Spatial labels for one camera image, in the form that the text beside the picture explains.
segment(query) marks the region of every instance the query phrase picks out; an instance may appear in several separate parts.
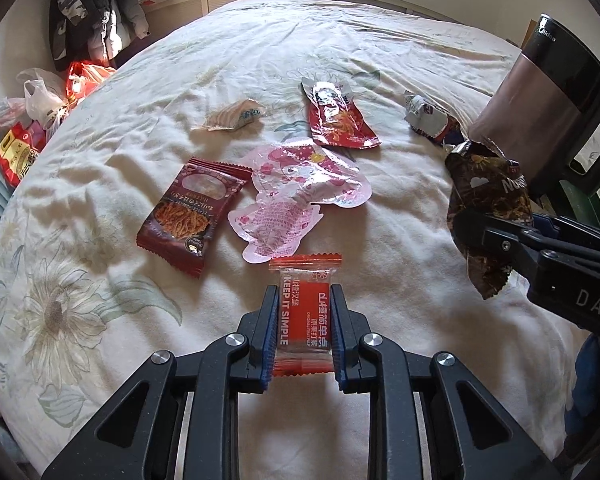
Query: snack wrapper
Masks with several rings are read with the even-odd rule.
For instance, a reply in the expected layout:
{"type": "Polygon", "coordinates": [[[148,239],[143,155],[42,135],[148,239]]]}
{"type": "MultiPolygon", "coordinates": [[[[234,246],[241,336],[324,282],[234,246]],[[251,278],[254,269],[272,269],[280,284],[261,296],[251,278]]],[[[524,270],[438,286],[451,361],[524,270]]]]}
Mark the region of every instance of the snack wrapper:
{"type": "Polygon", "coordinates": [[[349,85],[303,77],[302,89],[312,104],[309,125],[317,144],[359,149],[380,144],[354,104],[349,85]]]}
{"type": "Polygon", "coordinates": [[[245,99],[231,104],[206,118],[204,127],[209,131],[229,130],[234,131],[245,124],[264,115],[265,107],[253,99],[245,99]]]}
{"type": "Polygon", "coordinates": [[[275,376],[333,372],[331,356],[331,277],[340,254],[299,254],[274,258],[280,272],[275,376]]]}
{"type": "Polygon", "coordinates": [[[0,170],[8,184],[16,187],[45,147],[45,131],[37,121],[29,128],[16,124],[0,142],[0,170]]]}
{"type": "Polygon", "coordinates": [[[198,278],[206,248],[251,170],[191,158],[138,231],[136,243],[198,278]]]}
{"type": "MultiPolygon", "coordinates": [[[[497,146],[492,148],[499,152],[497,146]]],[[[453,236],[454,217],[467,207],[502,220],[531,226],[531,200],[520,165],[494,153],[485,145],[466,140],[445,159],[454,182],[446,222],[453,236]]],[[[500,259],[454,242],[467,260],[469,279],[486,300],[502,290],[511,267],[500,259]]]]}
{"type": "Polygon", "coordinates": [[[66,72],[67,111],[73,110],[91,94],[105,79],[116,73],[112,67],[100,66],[89,61],[72,61],[66,72]]]}
{"type": "Polygon", "coordinates": [[[346,158],[299,137],[249,153],[256,203],[231,211],[229,224],[249,244],[252,264],[289,256],[322,218],[317,204],[356,207],[371,197],[371,184],[346,158]]]}
{"type": "Polygon", "coordinates": [[[404,118],[417,134],[434,144],[460,144],[466,139],[455,117],[447,114],[421,95],[404,93],[407,115],[404,118]]]}

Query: red snack package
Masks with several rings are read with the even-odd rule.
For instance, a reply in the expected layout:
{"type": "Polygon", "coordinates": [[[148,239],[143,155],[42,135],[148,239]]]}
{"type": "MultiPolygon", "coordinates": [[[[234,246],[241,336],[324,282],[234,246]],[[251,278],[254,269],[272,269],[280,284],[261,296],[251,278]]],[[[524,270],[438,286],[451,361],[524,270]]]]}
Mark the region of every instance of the red snack package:
{"type": "Polygon", "coordinates": [[[280,272],[275,376],[333,372],[329,295],[340,254],[273,258],[280,272]]]}
{"type": "Polygon", "coordinates": [[[46,146],[46,131],[40,126],[38,121],[33,121],[27,131],[31,135],[31,145],[37,152],[41,152],[42,148],[46,146]]]}
{"type": "Polygon", "coordinates": [[[22,124],[16,124],[0,143],[0,170],[5,180],[16,187],[39,154],[40,152],[34,146],[32,133],[25,130],[22,124]]]}
{"type": "Polygon", "coordinates": [[[115,72],[115,68],[96,65],[89,61],[72,61],[66,73],[68,110],[73,110],[82,99],[115,72]]]}
{"type": "Polygon", "coordinates": [[[309,125],[316,144],[359,149],[380,144],[354,104],[349,85],[303,77],[302,89],[312,104],[309,125]]]}
{"type": "Polygon", "coordinates": [[[199,278],[216,225],[250,178],[248,168],[189,159],[142,224],[136,243],[199,278]]]}

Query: crumpled foil wrapper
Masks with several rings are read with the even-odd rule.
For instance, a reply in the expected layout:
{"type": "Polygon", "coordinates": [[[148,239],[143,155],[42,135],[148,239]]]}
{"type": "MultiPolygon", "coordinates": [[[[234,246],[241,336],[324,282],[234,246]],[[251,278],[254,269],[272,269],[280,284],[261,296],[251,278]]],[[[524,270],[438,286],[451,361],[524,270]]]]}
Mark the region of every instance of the crumpled foil wrapper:
{"type": "Polygon", "coordinates": [[[453,180],[446,223],[456,247],[467,260],[469,279],[485,300],[502,290],[511,266],[496,256],[459,242],[454,236],[454,217],[471,207],[488,216],[533,225],[531,200],[520,165],[506,159],[492,142],[488,144],[489,147],[467,140],[458,144],[445,159],[453,180]]]}

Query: jacket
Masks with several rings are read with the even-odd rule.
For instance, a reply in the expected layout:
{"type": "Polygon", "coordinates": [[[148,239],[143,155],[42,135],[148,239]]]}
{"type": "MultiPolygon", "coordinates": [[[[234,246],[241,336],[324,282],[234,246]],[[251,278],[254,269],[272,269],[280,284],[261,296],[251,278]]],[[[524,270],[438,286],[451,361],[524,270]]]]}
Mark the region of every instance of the jacket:
{"type": "Polygon", "coordinates": [[[133,37],[148,34],[138,0],[50,1],[49,44],[58,71],[88,57],[106,65],[133,37]]]}

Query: white bedsheet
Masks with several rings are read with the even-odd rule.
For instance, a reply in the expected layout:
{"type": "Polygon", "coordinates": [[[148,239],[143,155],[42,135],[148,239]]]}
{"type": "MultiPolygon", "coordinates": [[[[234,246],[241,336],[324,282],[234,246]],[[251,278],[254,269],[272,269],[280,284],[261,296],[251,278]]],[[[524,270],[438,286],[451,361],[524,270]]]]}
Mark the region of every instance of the white bedsheet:
{"type": "MultiPolygon", "coordinates": [[[[446,227],[443,152],[410,131],[405,89],[467,127],[519,50],[491,34],[358,4],[242,0],[177,30],[122,67],[62,125],[0,223],[0,409],[42,471],[98,407],[160,348],[202,350],[259,307],[274,283],[245,263],[227,222],[200,280],[135,244],[192,155],[237,161],[259,143],[308,133],[300,78],[344,78],[382,140],[356,151],[373,196],[324,219],[299,253],[341,252],[350,308],[404,349],[455,353],[550,457],[584,333],[525,299],[513,276],[483,301],[446,227]],[[196,130],[251,97],[262,126],[196,130]]],[[[253,187],[236,206],[254,200],[253,187]]],[[[274,379],[240,398],[249,479],[366,478],[367,396],[332,374],[274,379]]]]}

